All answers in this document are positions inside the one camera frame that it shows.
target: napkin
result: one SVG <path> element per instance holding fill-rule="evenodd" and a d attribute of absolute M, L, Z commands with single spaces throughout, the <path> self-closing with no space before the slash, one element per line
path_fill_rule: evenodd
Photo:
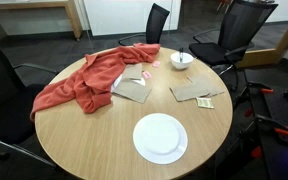
<path fill-rule="evenodd" d="M 142 78 L 142 64 L 128 64 L 126 65 L 123 75 L 123 79 L 141 79 Z"/>
<path fill-rule="evenodd" d="M 212 83 L 212 81 L 205 75 L 189 76 L 188 79 L 193 84 L 197 84 L 199 88 L 207 89 L 209 94 L 206 97 L 212 97 L 217 94 L 224 93 L 224 90 L 222 88 Z"/>
<path fill-rule="evenodd" d="M 170 88 L 177 101 L 185 101 L 209 94 L 208 89 L 203 88 L 198 84 L 182 85 Z"/>
<path fill-rule="evenodd" d="M 114 89 L 113 93 L 127 97 L 139 103 L 144 103 L 151 89 L 142 86 L 130 79 L 123 79 Z"/>

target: black office chair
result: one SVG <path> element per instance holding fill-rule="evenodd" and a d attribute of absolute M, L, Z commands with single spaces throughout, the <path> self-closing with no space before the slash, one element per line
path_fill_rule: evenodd
<path fill-rule="evenodd" d="M 35 133 L 34 123 L 29 119 L 30 112 L 35 96 L 45 86 L 40 84 L 25 86 L 14 70 L 19 67 L 32 67 L 57 74 L 56 71 L 32 64 L 13 67 L 0 50 L 0 144 L 55 167 L 54 163 L 16 145 Z M 9 154 L 0 153 L 0 160 L 8 157 Z"/>
<path fill-rule="evenodd" d="M 252 38 L 276 7 L 277 4 L 258 4 L 235 0 L 222 21 L 218 43 L 201 43 L 197 39 L 197 36 L 217 30 L 212 29 L 196 34 L 193 39 L 198 43 L 190 44 L 189 49 L 197 58 L 211 67 L 228 65 L 219 75 L 233 68 L 236 84 L 232 90 L 236 90 L 238 75 L 235 64 L 243 59 L 245 51 L 252 44 Z"/>
<path fill-rule="evenodd" d="M 126 46 L 121 41 L 124 41 L 126 39 L 130 39 L 133 37 L 138 36 L 146 36 L 146 44 L 159 44 L 160 38 L 162 34 L 162 30 L 165 24 L 165 21 L 167 19 L 167 16 L 169 15 L 169 11 L 162 8 L 161 6 L 157 4 L 153 4 L 150 15 L 147 20 L 146 24 L 146 33 L 145 34 L 135 34 L 132 36 L 128 36 L 122 39 L 118 40 L 118 43 L 122 46 Z"/>

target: white ceramic plate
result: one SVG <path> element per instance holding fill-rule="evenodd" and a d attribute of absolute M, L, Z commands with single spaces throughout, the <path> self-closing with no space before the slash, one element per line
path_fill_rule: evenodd
<path fill-rule="evenodd" d="M 167 114 L 143 117 L 135 126 L 133 142 L 146 160 L 170 164 L 180 159 L 187 148 L 187 134 L 182 124 Z"/>
<path fill-rule="evenodd" d="M 114 89 L 117 87 L 118 83 L 120 83 L 120 81 L 122 80 L 122 74 L 114 81 L 114 83 L 111 86 L 111 92 L 114 91 Z M 141 78 L 141 80 L 132 80 L 142 86 L 145 86 L 145 80 L 144 78 Z"/>

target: orange fabric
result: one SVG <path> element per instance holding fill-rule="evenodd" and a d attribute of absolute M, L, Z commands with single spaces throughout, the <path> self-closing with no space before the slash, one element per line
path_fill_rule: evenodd
<path fill-rule="evenodd" d="M 100 54 L 85 55 L 86 63 L 67 79 L 47 85 L 33 104 L 35 112 L 65 103 L 76 98 L 85 113 L 111 103 L 111 85 L 124 71 L 126 64 L 153 62 L 159 44 L 134 44 L 134 47 L 117 47 Z"/>

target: dark floor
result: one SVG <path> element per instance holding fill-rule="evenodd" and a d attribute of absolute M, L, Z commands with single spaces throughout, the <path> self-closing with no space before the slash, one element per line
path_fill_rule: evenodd
<path fill-rule="evenodd" d="M 224 15 L 225 8 L 220 12 L 216 12 L 218 6 L 217 1 L 185 1 L 181 9 L 181 17 L 179 30 L 176 32 L 165 32 L 161 37 L 161 45 L 163 47 L 179 49 L 184 47 L 189 52 L 188 45 L 194 43 L 192 36 L 202 30 L 210 28 L 219 28 Z M 273 48 L 279 42 L 282 35 L 288 28 L 288 23 L 265 25 L 254 37 L 254 49 Z M 202 38 L 203 41 L 216 41 L 218 34 L 211 33 Z M 62 70 L 71 63 L 79 60 L 85 54 L 91 54 L 108 48 L 114 48 L 117 44 L 116 37 L 100 37 L 94 38 L 86 32 L 80 42 L 74 41 L 72 33 L 63 33 L 52 35 L 34 35 L 23 37 L 9 37 L 0 42 L 0 48 L 10 59 L 11 63 L 16 65 L 24 62 L 43 65 L 56 70 Z M 268 67 L 273 73 L 288 74 L 288 61 L 283 61 L 280 65 Z M 53 76 L 40 72 L 38 70 L 20 69 L 18 73 L 21 75 L 25 84 L 31 83 L 48 83 Z M 240 72 L 239 90 L 245 84 L 243 74 Z M 234 83 L 233 73 L 228 73 L 223 77 L 224 82 L 228 86 Z M 216 153 L 215 159 L 211 159 L 205 165 L 200 167 L 192 174 L 183 179 L 213 179 L 214 166 L 218 164 L 226 155 L 226 149 L 235 140 L 237 132 L 241 128 L 245 128 L 251 120 L 244 118 L 242 112 L 248 108 L 248 104 L 243 104 L 234 113 L 231 131 L 223 144 Z M 38 155 L 47 157 L 41 148 L 36 136 L 29 138 L 22 146 Z M 0 179 L 76 179 L 74 176 L 63 171 L 56 171 L 38 161 L 32 160 L 22 154 L 0 147 L 1 150 L 11 152 L 12 156 L 5 162 L 0 162 Z M 263 164 L 260 160 L 253 161 L 244 170 L 232 179 L 266 179 Z"/>

